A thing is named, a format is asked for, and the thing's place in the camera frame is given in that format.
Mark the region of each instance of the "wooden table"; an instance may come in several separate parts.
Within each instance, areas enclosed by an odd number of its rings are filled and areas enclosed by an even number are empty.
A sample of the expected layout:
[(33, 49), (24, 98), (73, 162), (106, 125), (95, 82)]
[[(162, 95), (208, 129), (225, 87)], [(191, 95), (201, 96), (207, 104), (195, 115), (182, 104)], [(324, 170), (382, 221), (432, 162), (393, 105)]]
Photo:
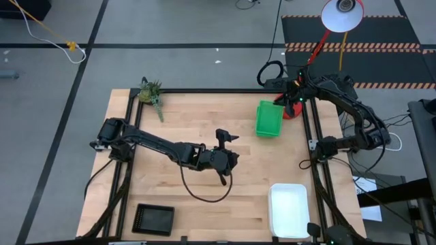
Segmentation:
[[(106, 118), (124, 117), (128, 95), (129, 90), (112, 91)], [(122, 239), (180, 240), (182, 235), (187, 235), (190, 241), (270, 242), (272, 235), (268, 226), (267, 194), (275, 183), (305, 185), (311, 222), (319, 223), (311, 171), (298, 168), (300, 161), (309, 158), (302, 117), (283, 121), (278, 138), (255, 136), (259, 100), (273, 100), (274, 97), (272, 94), (163, 94), (164, 123), (159, 121), (154, 108), (146, 105), (142, 113), (141, 130), (174, 142), (205, 143), (209, 148), (217, 145), (215, 129), (225, 129), (232, 135), (240, 136), (226, 144), (240, 157), (233, 170), (234, 186), (229, 196), (219, 203), (204, 203), (192, 198), (185, 190), (177, 164), (167, 156), (137, 147)], [(335, 106), (328, 101), (318, 101), (317, 106), (323, 134), (341, 137)], [(313, 122), (310, 105), (308, 109)], [(108, 151), (96, 154), (93, 173), (108, 161), (108, 154)], [(346, 154), (337, 157), (348, 161)], [(86, 233), (106, 208), (114, 166), (112, 164), (104, 170), (90, 185), (77, 235)], [(189, 188), (196, 195), (216, 199), (227, 191), (228, 187), (221, 186), (215, 171), (186, 169), (184, 173)], [(333, 160), (330, 161), (330, 173), (338, 208), (356, 231), (366, 237), (349, 167)], [(138, 203), (175, 207), (170, 237), (131, 232)], [(331, 224), (327, 207), (326, 213)], [(115, 233), (117, 217), (118, 210), (112, 218), (112, 235)]]

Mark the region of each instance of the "black metal frame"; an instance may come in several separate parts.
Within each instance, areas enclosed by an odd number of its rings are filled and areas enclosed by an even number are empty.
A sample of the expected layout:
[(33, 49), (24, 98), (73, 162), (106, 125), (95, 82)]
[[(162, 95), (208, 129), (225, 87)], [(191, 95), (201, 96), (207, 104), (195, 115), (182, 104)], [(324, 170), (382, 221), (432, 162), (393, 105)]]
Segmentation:
[[(136, 96), (138, 95), (139, 91), (140, 91), (139, 88), (131, 88), (130, 89), (129, 101), (127, 103), (127, 109), (126, 109), (126, 114), (125, 114), (126, 120), (130, 120), (130, 118), (131, 118), (134, 100), (135, 100)], [(241, 88), (163, 88), (161, 90), (161, 92), (162, 93), (264, 93), (264, 94), (277, 94), (277, 93), (280, 93), (281, 91), (280, 90), (266, 90), (263, 88), (261, 88), (261, 89), (256, 89), (256, 88), (252, 88), (252, 89), (250, 89), (250, 88), (249, 89), (241, 89)], [(138, 102), (138, 109), (136, 111), (136, 117), (135, 117), (135, 126), (137, 126), (137, 127), (139, 127), (140, 119), (142, 116), (142, 105), (143, 104), (141, 102)], [(321, 139), (322, 138), (322, 130), (321, 130), (320, 118), (319, 118), (318, 113), (317, 113), (317, 107), (316, 107), (315, 100), (311, 101), (311, 107), (312, 107), (313, 120), (315, 123), (315, 130), (317, 133), (317, 138)], [(307, 143), (309, 146), (309, 140), (312, 139), (312, 135), (311, 135), (311, 127), (310, 127), (310, 123), (309, 123), (309, 117), (307, 115), (307, 107), (306, 107), (305, 103), (303, 104), (302, 117), (303, 117), (303, 123), (305, 126)], [(131, 161), (129, 161), (127, 163), (128, 169), (133, 168), (133, 162), (134, 162), (134, 160), (132, 159)], [(313, 166), (316, 166), (316, 163), (315, 163), (314, 159), (312, 159), (312, 158), (311, 158), (311, 163), (313, 164)], [(121, 168), (122, 168), (122, 163), (116, 163), (114, 178), (112, 180), (109, 201), (111, 201), (113, 199), (114, 194), (116, 193), (116, 190), (118, 188), (120, 175), (121, 175)], [(312, 169), (313, 179), (315, 179), (315, 177), (318, 175), (317, 168), (312, 167), (311, 169)], [(330, 198), (334, 201), (332, 180), (331, 180), (330, 170), (328, 168), (327, 163), (323, 164), (323, 173), (324, 173), (324, 178), (325, 178), (325, 183), (327, 186), (328, 194), (330, 195)], [(122, 232), (123, 232), (123, 225), (124, 225), (125, 212), (127, 209), (128, 196), (129, 196), (129, 192), (127, 191), (121, 200), (121, 206), (120, 206), (120, 210), (119, 210), (119, 218), (117, 221), (116, 234), (115, 234), (115, 236), (118, 238), (121, 238)], [(324, 202), (318, 193), (316, 194), (316, 199), (317, 199), (317, 206), (318, 206), (318, 214), (320, 216), (320, 227), (322, 230), (322, 235), (324, 236), (324, 240), (326, 240), (327, 219), (326, 219)], [(111, 221), (112, 221), (111, 218), (109, 218), (106, 221), (106, 224), (104, 226), (104, 231), (102, 234), (103, 237), (109, 236)], [(337, 221), (334, 217), (333, 217), (333, 223), (334, 224), (337, 223)], [(154, 241), (154, 242), (147, 242), (147, 244), (148, 243), (160, 244), (161, 242)], [(174, 241), (174, 242), (163, 242), (163, 243), (165, 243), (165, 244), (169, 244), (169, 243), (180, 244), (181, 242)], [(296, 244), (295, 242), (236, 242), (236, 243), (237, 244), (259, 244), (259, 245), (261, 245), (261, 244), (262, 245), (263, 244), (270, 245), (270, 244), (278, 244), (278, 243), (280, 243), (280, 244)], [(198, 244), (210, 244), (210, 242), (206, 242), (206, 243), (205, 242), (198, 242)]]

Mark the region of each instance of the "white container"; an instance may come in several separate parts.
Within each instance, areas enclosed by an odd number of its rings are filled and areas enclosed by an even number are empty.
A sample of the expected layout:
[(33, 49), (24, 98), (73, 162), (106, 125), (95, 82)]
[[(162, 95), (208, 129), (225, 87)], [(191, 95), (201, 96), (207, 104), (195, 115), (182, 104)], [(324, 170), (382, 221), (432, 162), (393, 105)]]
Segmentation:
[(302, 184), (274, 184), (268, 193), (270, 230), (279, 238), (307, 238), (309, 206)]

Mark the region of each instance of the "green plant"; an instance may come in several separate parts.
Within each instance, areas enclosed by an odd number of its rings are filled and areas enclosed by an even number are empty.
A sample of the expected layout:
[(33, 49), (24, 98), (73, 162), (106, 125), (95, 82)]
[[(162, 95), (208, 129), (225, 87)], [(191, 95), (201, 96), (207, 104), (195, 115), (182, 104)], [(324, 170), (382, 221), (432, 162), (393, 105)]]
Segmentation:
[(162, 100), (159, 96), (161, 93), (161, 83), (159, 82), (159, 80), (154, 82), (147, 82), (145, 78), (143, 78), (142, 81), (145, 82), (143, 82), (140, 86), (141, 91), (138, 95), (139, 100), (147, 104), (153, 104), (153, 107), (155, 108), (160, 121), (164, 122), (164, 115), (162, 114), (161, 109)]

